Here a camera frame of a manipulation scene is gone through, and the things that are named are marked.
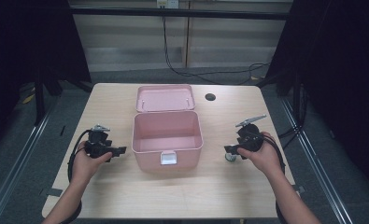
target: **box latch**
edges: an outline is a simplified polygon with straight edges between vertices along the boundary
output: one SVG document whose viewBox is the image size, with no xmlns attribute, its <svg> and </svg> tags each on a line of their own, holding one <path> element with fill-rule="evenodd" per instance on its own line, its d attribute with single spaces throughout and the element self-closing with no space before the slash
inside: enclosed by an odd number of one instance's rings
<svg viewBox="0 0 369 224">
<path fill-rule="evenodd" d="M 161 165 L 177 164 L 177 154 L 173 150 L 163 151 L 161 153 Z"/>
</svg>

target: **cable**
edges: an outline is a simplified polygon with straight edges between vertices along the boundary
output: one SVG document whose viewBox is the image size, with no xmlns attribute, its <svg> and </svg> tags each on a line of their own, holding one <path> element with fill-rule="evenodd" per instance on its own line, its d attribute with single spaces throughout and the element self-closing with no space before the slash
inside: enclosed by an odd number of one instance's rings
<svg viewBox="0 0 369 224">
<path fill-rule="evenodd" d="M 304 88 L 302 88 L 301 95 L 302 95 L 301 103 L 300 103 L 301 113 L 300 113 L 300 118 L 297 122 L 297 125 L 295 127 L 292 127 L 290 129 L 288 129 L 286 132 L 281 133 L 278 136 L 281 139 L 281 138 L 288 137 L 288 136 L 294 134 L 294 136 L 289 140 L 289 142 L 283 147 L 283 150 L 292 142 L 292 140 L 295 138 L 295 136 L 303 129 L 303 127 L 305 125 L 305 117 L 306 117 L 306 111 L 307 111 L 308 96 L 307 96 L 306 91 L 304 90 Z"/>
<path fill-rule="evenodd" d="M 254 64 L 250 65 L 248 67 L 248 69 L 246 69 L 246 70 L 230 71 L 230 72 L 207 72 L 207 73 L 198 73 L 198 74 L 187 73 L 187 72 L 179 72 L 178 70 L 173 68 L 172 64 L 170 63 L 169 53 L 168 53 L 168 50 L 167 50 L 166 18 L 165 17 L 163 17 L 163 43 L 164 43 L 163 48 L 164 48 L 164 57 L 165 57 L 165 60 L 166 60 L 166 64 L 170 68 L 170 70 L 172 70 L 175 74 L 177 74 L 179 76 L 182 76 L 182 77 L 198 77 L 198 78 L 202 79 L 203 81 L 207 81 L 207 82 L 217 84 L 217 85 L 225 85 L 225 84 L 210 80 L 208 78 L 204 78 L 202 76 L 213 75 L 213 74 L 240 74 L 240 73 L 247 73 L 248 72 L 249 76 L 246 80 L 244 80 L 240 83 L 237 83 L 237 84 L 233 84 L 233 85 L 243 85 L 243 84 L 245 84 L 245 83 L 247 83 L 251 80 L 251 71 L 260 69 L 260 68 L 270 64 L 270 63 L 254 63 Z"/>
<path fill-rule="evenodd" d="M 277 153 L 277 158 L 279 159 L 280 168 L 282 169 L 283 175 L 286 174 L 286 171 L 285 171 L 286 170 L 285 169 L 286 164 L 283 161 L 282 153 L 280 152 L 280 149 L 277 146 L 277 143 L 275 142 L 275 140 L 272 137 L 269 137 L 269 136 L 264 135 L 264 134 L 259 135 L 259 134 L 251 133 L 251 132 L 246 132 L 246 133 L 249 133 L 250 135 L 255 136 L 255 137 L 260 137 L 263 141 L 267 142 L 268 144 L 270 144 L 275 149 L 275 152 Z M 280 211 L 280 207 L 277 204 L 277 202 L 275 203 L 275 208 L 277 210 L 277 217 L 278 217 L 280 223 L 287 224 L 287 221 L 283 217 L 283 215 L 282 215 L 282 213 Z"/>
<path fill-rule="evenodd" d="M 90 132 L 91 132 L 91 130 L 86 130 L 85 132 L 83 132 L 79 136 L 76 144 L 74 145 L 73 151 L 71 152 L 70 159 L 68 161 L 68 167 L 67 167 L 68 182 L 71 182 L 71 177 L 73 175 L 74 159 L 76 158 L 76 155 L 78 153 L 77 152 L 77 147 L 78 147 L 79 141 L 81 141 L 81 139 L 85 135 L 85 133 L 90 133 Z M 71 223 L 72 221 L 74 221 L 79 216 L 79 213 L 81 212 L 81 210 L 82 210 L 82 201 L 79 201 L 79 205 L 78 205 L 76 211 L 74 212 L 74 214 L 71 215 L 70 217 L 68 217 L 66 220 L 62 221 L 61 223 L 62 224 Z"/>
</svg>

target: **black curtain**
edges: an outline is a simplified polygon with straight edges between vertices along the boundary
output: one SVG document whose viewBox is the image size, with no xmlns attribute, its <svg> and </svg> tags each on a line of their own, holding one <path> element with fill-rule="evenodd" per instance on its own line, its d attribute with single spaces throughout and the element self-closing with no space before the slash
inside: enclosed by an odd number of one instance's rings
<svg viewBox="0 0 369 224">
<path fill-rule="evenodd" d="M 316 16 L 295 17 L 313 15 L 312 8 Z M 369 179 L 369 0 L 294 1 L 291 12 L 267 76 L 291 71 L 277 82 L 284 94 L 298 75 L 313 106 Z"/>
<path fill-rule="evenodd" d="M 68 2 L 0 1 L 0 132 L 23 83 L 40 78 L 59 94 L 58 79 L 91 82 L 73 16 L 59 8 Z"/>
</svg>

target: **open lid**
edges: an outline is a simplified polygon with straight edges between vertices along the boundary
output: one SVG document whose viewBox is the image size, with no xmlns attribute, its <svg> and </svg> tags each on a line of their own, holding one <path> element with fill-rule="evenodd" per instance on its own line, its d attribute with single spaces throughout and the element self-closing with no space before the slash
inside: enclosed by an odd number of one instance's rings
<svg viewBox="0 0 369 224">
<path fill-rule="evenodd" d="M 187 84 L 143 86 L 137 91 L 136 110 L 140 113 L 194 108 L 192 87 Z"/>
</svg>

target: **round hole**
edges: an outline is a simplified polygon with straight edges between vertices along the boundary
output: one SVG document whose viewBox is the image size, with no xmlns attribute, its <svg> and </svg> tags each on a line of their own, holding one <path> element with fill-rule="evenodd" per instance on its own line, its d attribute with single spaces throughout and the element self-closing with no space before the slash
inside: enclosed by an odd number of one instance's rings
<svg viewBox="0 0 369 224">
<path fill-rule="evenodd" d="M 216 100 L 216 95 L 213 94 L 213 93 L 208 93 L 205 98 L 208 100 L 208 101 L 214 101 Z"/>
</svg>

